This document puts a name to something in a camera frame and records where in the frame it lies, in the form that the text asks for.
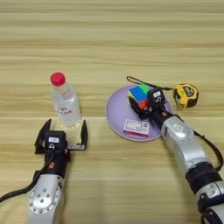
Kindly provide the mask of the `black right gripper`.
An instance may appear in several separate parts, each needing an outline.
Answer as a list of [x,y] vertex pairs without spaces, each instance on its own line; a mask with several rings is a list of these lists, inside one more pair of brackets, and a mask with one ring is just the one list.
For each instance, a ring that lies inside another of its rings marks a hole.
[[154,123],[159,129],[162,128],[164,122],[172,117],[172,114],[166,110],[161,108],[154,109],[152,107],[140,108],[137,101],[130,97],[129,105],[134,110],[134,112],[138,115],[141,120],[148,119],[150,122]]

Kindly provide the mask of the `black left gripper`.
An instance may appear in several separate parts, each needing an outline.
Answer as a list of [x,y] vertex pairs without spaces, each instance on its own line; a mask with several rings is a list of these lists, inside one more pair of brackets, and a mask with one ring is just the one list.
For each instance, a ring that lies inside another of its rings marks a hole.
[[86,121],[83,121],[80,138],[81,144],[76,144],[74,146],[69,146],[64,149],[50,148],[46,149],[44,147],[44,141],[46,132],[51,127],[52,120],[49,119],[45,122],[43,127],[38,133],[38,137],[34,144],[36,154],[45,155],[44,168],[41,171],[42,174],[53,174],[53,175],[65,175],[67,171],[67,164],[71,161],[72,151],[84,151],[86,149],[86,144],[88,142],[88,127]]

